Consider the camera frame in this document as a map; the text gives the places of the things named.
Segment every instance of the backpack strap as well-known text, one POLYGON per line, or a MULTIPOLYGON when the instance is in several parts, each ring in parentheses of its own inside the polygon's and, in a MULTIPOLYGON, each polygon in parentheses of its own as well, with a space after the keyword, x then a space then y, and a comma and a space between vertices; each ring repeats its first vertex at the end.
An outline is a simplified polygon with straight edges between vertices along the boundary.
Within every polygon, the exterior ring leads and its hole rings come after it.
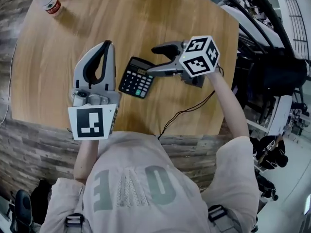
POLYGON ((81 233, 84 216, 80 213, 73 213, 66 217, 65 225, 67 233, 81 233))
POLYGON ((233 220, 222 205, 213 205, 208 209, 208 219, 221 233, 241 233, 240 225, 233 220))

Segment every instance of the black cable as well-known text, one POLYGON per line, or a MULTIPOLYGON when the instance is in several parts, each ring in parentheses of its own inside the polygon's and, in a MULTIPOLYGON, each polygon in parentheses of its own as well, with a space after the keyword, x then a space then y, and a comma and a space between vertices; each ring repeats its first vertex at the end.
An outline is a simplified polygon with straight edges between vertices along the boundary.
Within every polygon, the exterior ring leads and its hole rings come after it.
MULTIPOLYGON (((219 72, 221 73, 222 76, 224 76, 224 70, 221 66, 217 66, 219 69, 219 72)), ((164 126, 163 131, 161 132, 161 134, 158 137, 158 140, 160 140, 160 137, 164 134, 164 132, 166 131, 166 129, 178 118, 178 116, 182 113, 185 112, 192 112, 195 111, 199 108, 201 108, 204 104, 206 104, 206 102, 213 96, 213 94, 215 93, 215 91, 213 91, 211 94, 209 94, 204 100, 202 100, 201 102, 199 102, 198 104, 196 104, 195 106, 188 108, 187 110, 184 111, 179 111, 177 112, 164 126)))

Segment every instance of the calculator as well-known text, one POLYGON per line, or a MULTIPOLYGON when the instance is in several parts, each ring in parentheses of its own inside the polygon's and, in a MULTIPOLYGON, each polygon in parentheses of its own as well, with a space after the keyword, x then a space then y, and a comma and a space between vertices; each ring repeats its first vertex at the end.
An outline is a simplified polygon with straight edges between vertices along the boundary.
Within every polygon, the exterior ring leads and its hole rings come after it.
POLYGON ((119 91, 144 99, 154 79, 153 76, 147 74, 146 70, 153 66, 154 64, 149 61, 132 57, 122 76, 119 91))

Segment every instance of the bottle label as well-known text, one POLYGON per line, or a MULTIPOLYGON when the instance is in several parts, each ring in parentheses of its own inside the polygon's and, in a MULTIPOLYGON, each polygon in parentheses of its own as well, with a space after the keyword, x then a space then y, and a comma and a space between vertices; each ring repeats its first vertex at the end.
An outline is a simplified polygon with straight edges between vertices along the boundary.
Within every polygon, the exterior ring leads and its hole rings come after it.
POLYGON ((43 6, 49 14, 55 14, 60 8, 60 1, 59 0, 52 0, 49 4, 43 6))

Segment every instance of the floor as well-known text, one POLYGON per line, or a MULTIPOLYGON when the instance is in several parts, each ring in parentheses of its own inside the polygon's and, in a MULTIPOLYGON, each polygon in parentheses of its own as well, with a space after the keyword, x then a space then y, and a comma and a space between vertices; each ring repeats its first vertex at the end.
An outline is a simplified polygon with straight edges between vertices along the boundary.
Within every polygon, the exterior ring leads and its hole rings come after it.
MULTIPOLYGON (((10 63, 18 34, 32 0, 0 0, 0 121, 9 97, 10 63)), ((216 150, 230 139, 223 136, 164 136, 161 143, 175 166, 205 189, 215 172, 216 150)), ((10 199, 19 189, 31 193, 39 179, 54 183, 72 178, 79 149, 67 130, 12 120, 9 109, 0 128, 0 195, 10 199)))

